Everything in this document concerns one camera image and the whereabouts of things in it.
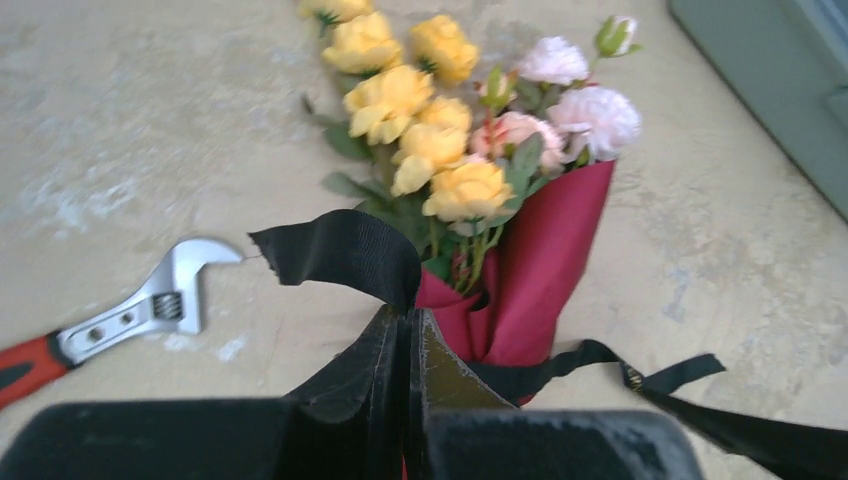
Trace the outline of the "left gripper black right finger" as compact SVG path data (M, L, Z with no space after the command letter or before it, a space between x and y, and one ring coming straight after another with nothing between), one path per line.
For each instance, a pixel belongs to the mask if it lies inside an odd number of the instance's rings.
M582 342L537 367L469 366L427 310L409 317L408 479L699 479L682 431L625 410L525 411L520 397L588 365L618 368L626 389L664 400L706 375L698 356L644 376L605 345Z

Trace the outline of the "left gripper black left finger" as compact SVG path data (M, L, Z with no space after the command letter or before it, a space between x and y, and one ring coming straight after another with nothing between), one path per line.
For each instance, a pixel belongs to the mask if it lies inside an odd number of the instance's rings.
M37 414L5 479L398 479L398 312L282 397L64 403Z

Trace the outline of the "dark red wrapping paper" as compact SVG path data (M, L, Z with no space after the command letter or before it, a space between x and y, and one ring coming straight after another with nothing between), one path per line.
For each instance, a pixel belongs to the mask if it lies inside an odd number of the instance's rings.
M525 376L547 361L558 317L582 278L616 164L567 173L532 194L489 250L482 285L454 291L422 272L416 305L430 309L446 344L516 405L544 386Z

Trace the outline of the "yellow fake flower stem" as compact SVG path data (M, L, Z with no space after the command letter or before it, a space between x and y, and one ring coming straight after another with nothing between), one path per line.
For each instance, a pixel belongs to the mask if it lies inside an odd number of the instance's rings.
M401 40L370 1L298 9L317 24L321 58L343 93L346 118L325 121L327 141L373 164L369 181L338 174L335 182L401 230L430 274L456 292L475 290L515 195L495 156L472 150L472 107L444 94L470 77L478 47L443 14Z

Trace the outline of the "pink fake rose stem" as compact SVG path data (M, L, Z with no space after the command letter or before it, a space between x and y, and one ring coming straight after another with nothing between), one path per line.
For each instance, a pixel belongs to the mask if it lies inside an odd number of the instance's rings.
M612 161L634 143L642 131L642 118L619 91L593 82L601 60L636 53L638 21L611 15L593 39L595 56L589 59L579 46L562 36L543 37L517 62L521 79L559 92L542 111L553 131L565 142L567 162L585 165Z

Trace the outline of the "peach fake rose stem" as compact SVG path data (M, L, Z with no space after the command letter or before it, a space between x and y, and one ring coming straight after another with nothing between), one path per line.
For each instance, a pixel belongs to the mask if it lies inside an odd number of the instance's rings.
M517 86L517 74L506 73L498 66L484 81L475 84L484 117L481 126L470 135L469 151L511 167L532 165L533 179L556 178L565 172L568 163L565 140L547 121L511 108L518 100ZM540 137L538 151L519 160L519 147L535 135Z

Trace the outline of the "silver adjustable wrench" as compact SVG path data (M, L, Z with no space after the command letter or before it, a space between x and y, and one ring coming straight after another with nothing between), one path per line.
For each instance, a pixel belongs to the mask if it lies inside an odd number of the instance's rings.
M1 352L1 406L34 393L128 339L147 334L197 335L203 329L201 272L245 256L215 238L181 240L126 300L75 325Z

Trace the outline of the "green plastic toolbox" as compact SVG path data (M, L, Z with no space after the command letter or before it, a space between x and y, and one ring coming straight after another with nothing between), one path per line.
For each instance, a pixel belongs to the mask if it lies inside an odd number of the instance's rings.
M674 20L786 156L847 214L847 4L676 0Z

